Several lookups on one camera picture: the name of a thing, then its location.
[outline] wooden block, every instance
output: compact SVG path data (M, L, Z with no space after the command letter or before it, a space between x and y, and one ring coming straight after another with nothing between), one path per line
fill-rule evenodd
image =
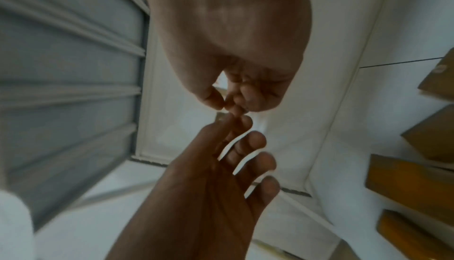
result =
M454 226L454 173L451 171L371 155L366 187Z
M454 48L437 64L418 88L432 94L454 99Z
M452 260L454 250L401 214L385 210L377 231L410 260Z
M428 119L402 134L425 158L454 162L454 104L451 104Z

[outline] thin black line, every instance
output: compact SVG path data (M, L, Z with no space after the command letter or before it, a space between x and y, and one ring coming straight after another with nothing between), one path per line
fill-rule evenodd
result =
M145 165L152 165L152 166L163 167L163 168L167 168L169 166L169 165L163 165L163 164L159 164L157 162L152 162L152 161L148 161L148 160L139 160L139 159L135 159L135 158L132 158L132 157L129 160L131 160L133 162L138 162L138 163L141 163L141 164L145 164ZM283 192L286 192L286 193L295 194L295 195L301 195L301 196L306 196L306 197L312 198L312 195L310 195L307 192L297 191L297 190L290 189L290 188L285 188L285 187L281 187L280 190L282 190Z
M398 65L398 64L406 64L406 63L414 63L414 62L422 62L422 61L430 61L430 60L439 60L441 58L432 58L432 59L423 59L423 60L416 60L416 61L406 61L406 62L398 62L398 63L389 63L389 64L383 64L383 65L374 65L374 66L365 66L365 67L359 67L360 69L364 68L372 68L372 67L382 67L382 66L390 66L390 65Z

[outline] gray shutter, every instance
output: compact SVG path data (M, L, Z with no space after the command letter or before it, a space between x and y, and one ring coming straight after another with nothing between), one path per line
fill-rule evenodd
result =
M129 157L145 0L0 0L0 157L41 228Z

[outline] hand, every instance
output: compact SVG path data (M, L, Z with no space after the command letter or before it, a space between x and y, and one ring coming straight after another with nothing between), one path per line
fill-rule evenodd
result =
M251 127L248 116L229 114L203 128L169 165L107 258L243 260L260 214L279 192L277 180L268 176L244 197L257 177L276 168L268 153L232 174L246 155L266 145L261 133L248 133L218 160Z
M309 0L148 2L174 71L201 102L236 115L281 102L309 40ZM212 86L222 71L225 102Z

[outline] human hand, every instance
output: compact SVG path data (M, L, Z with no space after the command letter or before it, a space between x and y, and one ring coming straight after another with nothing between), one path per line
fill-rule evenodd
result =
M281 102L309 40L309 0L148 2L174 71L201 102L236 115ZM212 86L222 71L226 101Z
M265 147L261 133L249 132L218 160L251 127L250 117L229 114L203 128L166 169L108 259L243 260L261 213L279 192L268 176L244 197L256 178L276 168L268 153L232 174L245 156Z

